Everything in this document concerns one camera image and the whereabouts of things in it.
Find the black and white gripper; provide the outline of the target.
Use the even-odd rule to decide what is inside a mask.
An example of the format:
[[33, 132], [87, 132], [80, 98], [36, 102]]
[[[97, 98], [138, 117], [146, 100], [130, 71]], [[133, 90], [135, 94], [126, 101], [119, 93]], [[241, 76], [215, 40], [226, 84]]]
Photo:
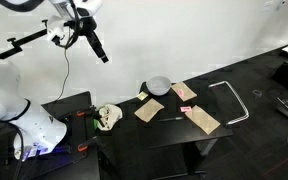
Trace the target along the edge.
[[89, 45], [95, 52], [98, 58], [102, 60], [103, 63], [109, 61], [106, 56], [105, 51], [103, 50], [102, 44], [95, 33], [95, 29], [97, 28], [97, 24], [93, 17], [86, 17], [80, 20], [81, 22], [81, 30], [80, 35], [85, 36]]

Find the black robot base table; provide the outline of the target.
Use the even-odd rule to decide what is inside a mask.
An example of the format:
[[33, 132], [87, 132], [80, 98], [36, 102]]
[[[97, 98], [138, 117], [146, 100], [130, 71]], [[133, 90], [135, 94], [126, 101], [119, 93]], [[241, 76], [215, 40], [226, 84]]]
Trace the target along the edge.
[[[99, 180], [97, 145], [79, 151], [78, 146], [95, 136], [90, 116], [78, 116], [77, 112], [92, 105], [89, 91], [43, 104], [55, 118], [68, 126], [68, 133], [60, 144], [47, 155], [29, 158], [22, 163], [18, 180]], [[13, 140], [16, 131], [0, 125], [0, 180], [13, 180], [18, 161], [14, 158]]]

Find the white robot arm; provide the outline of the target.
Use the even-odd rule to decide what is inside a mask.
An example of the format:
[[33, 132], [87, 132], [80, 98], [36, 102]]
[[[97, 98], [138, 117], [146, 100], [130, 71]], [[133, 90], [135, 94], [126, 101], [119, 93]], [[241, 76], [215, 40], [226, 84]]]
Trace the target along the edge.
[[50, 115], [39, 103], [18, 93], [20, 75], [16, 66], [7, 60], [21, 50], [21, 46], [43, 35], [56, 46], [70, 48], [84, 36], [98, 58], [104, 63], [108, 57], [95, 29], [94, 15], [103, 0], [49, 0], [58, 14], [45, 21], [45, 28], [29, 37], [13, 39], [13, 48], [0, 54], [0, 122], [15, 126], [14, 156], [26, 158], [51, 153], [67, 134], [67, 126]]

